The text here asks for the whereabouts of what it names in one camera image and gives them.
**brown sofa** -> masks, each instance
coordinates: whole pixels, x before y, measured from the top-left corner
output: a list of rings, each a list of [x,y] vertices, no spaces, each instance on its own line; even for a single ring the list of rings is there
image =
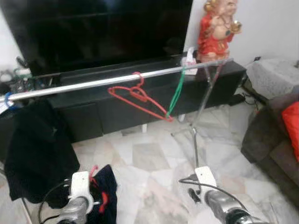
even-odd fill
[[[281,112],[299,100],[293,93],[270,100],[250,123],[242,143],[242,153],[261,167],[299,208],[299,163]]]

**red hanger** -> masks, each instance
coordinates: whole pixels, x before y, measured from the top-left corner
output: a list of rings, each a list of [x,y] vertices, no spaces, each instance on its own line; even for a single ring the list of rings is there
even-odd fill
[[[173,121],[173,117],[169,116],[167,118],[166,117],[167,111],[159,103],[157,103],[155,100],[153,100],[152,98],[150,98],[143,89],[141,89],[141,86],[144,84],[144,78],[141,76],[140,72],[134,72],[133,75],[139,75],[139,77],[140,77],[140,83],[137,84],[137,86],[134,86],[134,87],[131,87],[131,88],[124,87],[124,86],[114,86],[114,87],[109,88],[108,92],[112,96],[114,96],[114,97],[116,97],[116,98],[118,98],[118,99],[126,102],[127,104],[130,104],[130,105],[136,107],[137,109],[142,110],[142,111],[144,111],[144,112],[146,112],[146,113],[148,113],[148,114],[150,114],[150,115],[152,115],[152,116],[154,116],[156,118],[172,122]],[[131,101],[129,101],[129,100],[127,100],[127,99],[119,96],[119,95],[117,95],[115,93],[115,90],[128,90],[130,92],[130,95],[132,97],[135,97],[136,99],[138,99],[138,100],[140,100],[142,102],[145,102],[145,103],[148,102],[148,101],[152,102],[154,105],[156,105],[162,111],[162,113],[165,116],[162,117],[161,115],[156,114],[153,111],[145,109],[145,108],[143,108],[143,107],[141,107],[141,106],[139,106],[139,105],[137,105],[137,104],[135,104],[135,103],[133,103],[133,102],[131,102]]]

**tv screen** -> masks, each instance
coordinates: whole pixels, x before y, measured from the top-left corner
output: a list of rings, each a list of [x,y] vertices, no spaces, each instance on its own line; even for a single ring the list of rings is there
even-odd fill
[[[0,0],[33,75],[183,52],[192,0]]]

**marble floor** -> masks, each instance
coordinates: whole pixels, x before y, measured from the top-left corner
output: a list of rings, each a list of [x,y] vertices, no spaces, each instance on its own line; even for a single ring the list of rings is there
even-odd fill
[[[299,224],[298,211],[277,185],[240,152],[254,109],[242,103],[204,111],[197,123],[200,165],[208,165],[218,185],[236,195],[254,216],[271,224]],[[193,186],[178,183],[194,172],[193,147],[189,132],[171,133],[188,127],[194,116],[187,114],[182,123],[150,123],[147,133],[137,126],[73,144],[80,170],[112,165],[119,185],[118,224],[220,224],[208,207],[195,205],[188,196]],[[26,224],[20,201],[10,201],[2,180],[0,195],[0,223]],[[37,205],[30,210],[37,223]],[[43,216],[57,213],[45,208]]]

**red cushion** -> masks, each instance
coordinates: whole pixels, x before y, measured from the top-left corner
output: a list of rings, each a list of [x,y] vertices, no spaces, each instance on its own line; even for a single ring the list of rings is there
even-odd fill
[[[296,102],[282,112],[286,129],[292,140],[295,156],[299,162],[299,102]]]

